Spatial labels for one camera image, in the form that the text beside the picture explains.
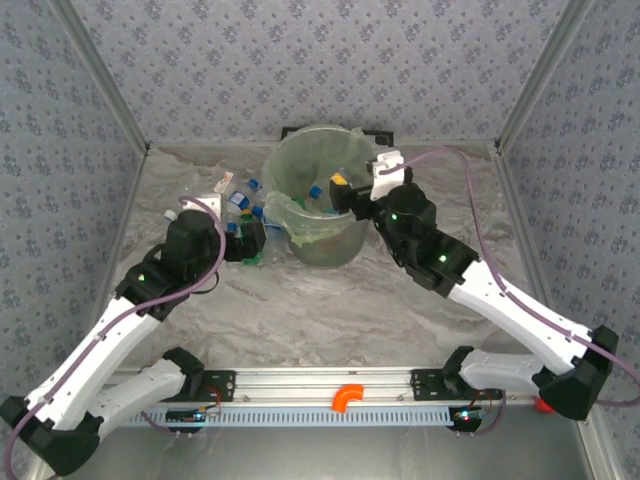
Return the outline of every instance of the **patterned wallpaper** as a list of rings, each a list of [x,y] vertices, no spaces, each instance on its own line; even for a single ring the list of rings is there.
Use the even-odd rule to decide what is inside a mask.
[[[1,401],[86,332],[138,159],[48,3],[0,12]]]
[[[596,2],[508,157],[564,314],[620,335],[640,368],[640,5]],[[608,397],[638,387],[616,369]],[[640,478],[640,409],[610,409]]]
[[[566,0],[75,0],[147,141],[498,135]]]

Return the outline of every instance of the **gray wall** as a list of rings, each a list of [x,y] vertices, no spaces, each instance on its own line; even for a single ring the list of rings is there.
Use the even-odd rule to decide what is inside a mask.
[[[149,141],[495,138],[566,0],[75,0]]]
[[[508,153],[562,313],[620,334],[640,367],[640,6],[597,2]],[[609,398],[638,386],[614,370]],[[640,409],[611,410],[640,478]]]
[[[47,2],[0,12],[2,401],[86,332],[139,159]]]

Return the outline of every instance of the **transparent plastic bucket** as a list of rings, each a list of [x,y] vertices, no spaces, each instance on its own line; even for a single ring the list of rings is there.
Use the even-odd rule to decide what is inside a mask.
[[[311,186],[340,168],[356,188],[371,183],[366,162],[374,157],[373,145],[360,129],[331,125],[298,130],[269,156],[262,171],[265,215],[284,227],[291,250],[300,260],[318,267],[339,267],[358,254],[368,221],[358,222],[351,213],[307,212],[293,199],[306,198]]]

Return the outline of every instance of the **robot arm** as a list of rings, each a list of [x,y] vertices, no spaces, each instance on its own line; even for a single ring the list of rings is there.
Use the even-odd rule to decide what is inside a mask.
[[[220,218],[219,196],[197,202]],[[202,210],[188,202],[169,225],[165,242],[129,269],[100,320],[60,368],[26,397],[12,396],[0,405],[0,416],[13,428],[29,415],[19,436],[56,474],[76,471],[113,429],[144,408],[179,393],[191,398],[200,387],[204,366],[189,352],[176,348],[136,377],[100,393],[131,350],[189,295],[129,314],[106,333],[105,327],[135,306],[195,285],[218,260],[220,235]],[[252,258],[264,246],[260,222],[241,228],[241,238],[225,235],[227,261]],[[95,345],[87,351],[92,343]],[[50,397],[63,377],[64,384]]]
[[[371,219],[396,264],[416,283],[482,314],[533,353],[500,355],[460,347],[444,368],[449,388],[529,393],[568,418],[586,418],[611,362],[572,337],[614,353],[617,335],[606,327],[590,330],[575,323],[503,281],[505,291],[569,334],[553,330],[516,305],[496,285],[477,252],[438,230],[436,206],[413,183],[411,168],[400,168],[403,163],[397,150],[380,154],[368,166],[373,184],[361,188],[334,175],[330,184],[334,209],[351,211],[358,220]]]

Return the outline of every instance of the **orange clamp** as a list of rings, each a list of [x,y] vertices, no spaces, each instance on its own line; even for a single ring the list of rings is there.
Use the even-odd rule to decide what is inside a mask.
[[[362,400],[364,395],[364,387],[362,385],[345,385],[342,387],[333,397],[333,405],[331,409],[334,412],[345,413],[347,411],[347,404],[351,400]]]

